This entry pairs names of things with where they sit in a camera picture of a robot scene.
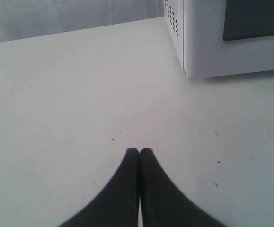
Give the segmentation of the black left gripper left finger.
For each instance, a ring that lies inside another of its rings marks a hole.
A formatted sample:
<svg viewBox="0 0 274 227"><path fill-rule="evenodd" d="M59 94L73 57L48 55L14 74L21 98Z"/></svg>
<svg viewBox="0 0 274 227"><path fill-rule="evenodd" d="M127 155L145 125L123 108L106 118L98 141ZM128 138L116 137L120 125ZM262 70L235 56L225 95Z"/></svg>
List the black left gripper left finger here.
<svg viewBox="0 0 274 227"><path fill-rule="evenodd" d="M102 191L62 227L136 227L140 197L140 154L128 148Z"/></svg>

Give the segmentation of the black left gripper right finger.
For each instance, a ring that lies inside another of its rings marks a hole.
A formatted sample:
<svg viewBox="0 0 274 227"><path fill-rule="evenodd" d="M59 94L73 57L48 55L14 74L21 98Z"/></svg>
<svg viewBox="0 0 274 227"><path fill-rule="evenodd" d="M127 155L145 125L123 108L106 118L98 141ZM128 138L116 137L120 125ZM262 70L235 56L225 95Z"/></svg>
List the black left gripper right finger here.
<svg viewBox="0 0 274 227"><path fill-rule="evenodd" d="M141 211L145 227L223 227L191 202L170 180L154 152L140 152Z"/></svg>

